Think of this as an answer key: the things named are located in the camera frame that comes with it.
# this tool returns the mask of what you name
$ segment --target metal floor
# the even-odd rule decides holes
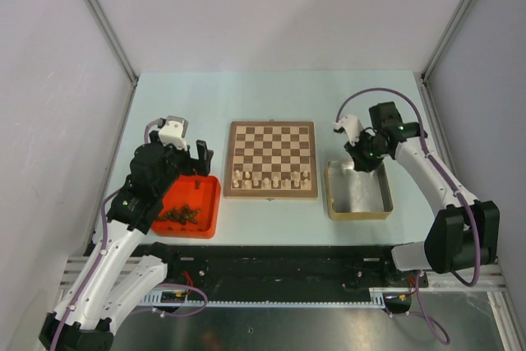
[[[448,330],[450,347],[423,319],[390,319],[379,309],[211,307],[182,319],[131,316],[112,351],[504,350],[486,293],[426,293],[423,300]]]

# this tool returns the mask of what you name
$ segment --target cable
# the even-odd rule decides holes
[[[75,306],[76,302],[78,301],[79,296],[81,296],[82,292],[84,291],[84,288],[90,281],[91,277],[97,270],[97,267],[99,266],[100,261],[102,260],[103,255],[101,254],[101,252],[105,251],[108,245],[108,219],[106,218],[106,204],[111,199],[113,199],[117,194],[118,194],[118,190],[116,190],[114,193],[112,193],[111,195],[109,195],[102,201],[102,205],[100,207],[100,214],[102,215],[102,242],[100,245],[99,254],[95,258],[93,265],[91,265],[90,270],[88,271],[88,274],[85,276],[84,280],[81,282],[81,285],[79,285],[79,288],[73,294],[73,297],[69,303],[69,306]],[[66,325],[66,320],[69,317],[70,312],[72,311],[69,308],[69,306],[66,307],[66,310],[64,311],[62,319],[58,323],[57,329],[55,330],[55,334],[53,335],[53,340],[51,341],[51,346],[49,347],[49,351],[55,351],[57,348],[58,339],[60,338],[62,329],[64,328],[64,325]]]
[[[339,118],[341,116],[342,111],[344,110],[345,105],[350,100],[356,98],[359,95],[366,94],[367,92],[377,92],[377,91],[389,92],[391,94],[397,95],[397,96],[401,97],[402,99],[404,99],[411,106],[411,108],[413,109],[415,115],[417,116],[418,127],[420,129],[420,136],[419,136],[420,146],[422,147],[422,151],[423,151],[424,155],[426,156],[427,159],[429,159],[429,161],[431,162],[433,167],[442,176],[442,178],[444,178],[445,182],[448,184],[448,186],[453,191],[453,195],[458,199],[459,203],[466,210],[466,213],[468,213],[469,225],[471,226],[471,231],[473,232],[473,243],[475,245],[475,265],[474,265],[474,271],[473,271],[473,278],[471,279],[471,281],[468,282],[465,279],[463,279],[462,277],[460,277],[460,275],[458,273],[456,273],[455,271],[453,271],[453,275],[462,284],[466,285],[467,287],[474,287],[477,284],[477,282],[478,282],[478,278],[480,277],[480,256],[481,256],[480,239],[479,239],[479,236],[478,236],[477,222],[475,221],[475,217],[473,215],[473,212],[471,211],[471,207],[469,207],[468,201],[466,201],[466,198],[464,197],[464,195],[462,195],[462,193],[458,189],[456,183],[453,181],[453,179],[450,177],[450,175],[445,171],[445,169],[441,166],[441,164],[439,164],[439,162],[435,159],[435,157],[431,154],[431,152],[429,151],[429,148],[427,148],[426,137],[425,137],[426,134],[425,134],[425,131],[424,131],[422,117],[421,117],[420,112],[418,111],[417,106],[415,105],[415,103],[409,97],[407,97],[406,95],[398,92],[397,90],[392,90],[390,88],[368,88],[366,90],[361,90],[361,91],[357,92],[356,94],[349,96],[342,103],[342,105],[339,107],[338,113],[336,115],[336,122],[339,121]]]
[[[201,291],[200,289],[196,288],[196,287],[192,287],[191,285],[184,285],[184,284],[159,284],[159,287],[164,287],[164,286],[169,286],[169,287],[178,287],[178,288],[184,288],[184,289],[187,289],[188,291],[194,291],[194,292],[197,292],[198,294],[200,294],[202,297],[203,297],[203,301],[205,302],[201,307],[197,308],[196,310],[194,310],[193,312],[185,312],[184,314],[177,314],[175,312],[159,312],[159,310],[155,307],[153,308],[149,308],[149,307],[145,307],[145,308],[139,308],[133,312],[131,312],[129,315],[130,316],[135,316],[136,314],[141,314],[142,312],[159,312],[159,314],[161,315],[161,317],[163,316],[171,316],[171,317],[174,317],[174,318],[183,318],[185,316],[195,316],[196,314],[202,312],[203,310],[205,310],[206,306],[208,305],[208,297],[206,296],[206,293],[204,293],[203,291]]]
[[[420,278],[421,273],[422,272],[419,270],[417,273],[417,276],[418,276],[417,278]],[[443,345],[450,345],[451,338],[450,338],[450,335],[447,333],[447,330],[445,330],[444,326],[442,326],[442,324],[439,321],[437,321],[435,318],[427,314],[427,311],[422,303],[422,294],[420,293],[419,283],[420,281],[415,281],[415,284],[416,284],[415,292],[417,294],[418,304],[420,305],[420,310],[422,310],[422,312],[401,312],[401,313],[395,314],[391,312],[387,306],[385,306],[385,312],[389,314],[389,316],[419,316],[420,318],[423,318],[424,320],[426,320],[427,326],[429,326],[429,329],[431,333],[435,336],[435,338]],[[445,339],[442,339],[442,337],[436,330],[436,327],[438,327],[438,329],[441,330]]]
[[[145,144],[148,144],[150,142],[150,129],[152,127],[157,127],[159,124],[161,123],[161,118],[157,118],[155,119],[154,121],[152,122],[148,122],[148,124],[146,125],[145,127],[145,135],[144,135],[144,138],[145,138]]]

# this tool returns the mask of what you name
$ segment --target wooden chessboard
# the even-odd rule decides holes
[[[224,196],[316,199],[313,122],[232,122]]]

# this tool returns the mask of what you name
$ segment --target light blue table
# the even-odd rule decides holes
[[[347,159],[344,137],[332,132],[341,103],[359,90],[384,86],[411,98],[424,116],[413,73],[409,71],[144,73],[133,99],[119,147],[109,191],[119,188],[142,144],[145,125],[176,115],[188,120],[187,141],[214,150],[211,174],[224,179],[228,127],[234,120],[313,121],[316,129],[318,198],[315,201],[222,199],[217,232],[210,240],[160,238],[150,232],[144,242],[214,245],[367,245],[423,240],[433,215],[423,194],[404,169],[385,160],[394,210],[386,220],[334,222],[327,215],[323,172],[327,161]],[[370,125],[368,109],[394,100],[405,122],[416,120],[411,108],[393,95],[370,93],[344,111]]]

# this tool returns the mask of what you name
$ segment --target checkered pattern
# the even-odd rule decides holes
[[[235,143],[233,147],[233,174],[241,172],[238,177],[241,189],[265,189],[262,180],[274,177],[279,180],[279,185],[274,187],[272,182],[267,189],[298,189],[310,190],[309,182],[300,182],[298,187],[292,181],[293,172],[299,172],[302,180],[310,181],[313,169],[311,160],[311,142],[309,127],[263,127],[263,126],[237,126]],[[244,183],[245,172],[250,174],[250,187]],[[252,180],[259,180],[259,185],[254,186]],[[285,186],[282,181],[290,182]]]

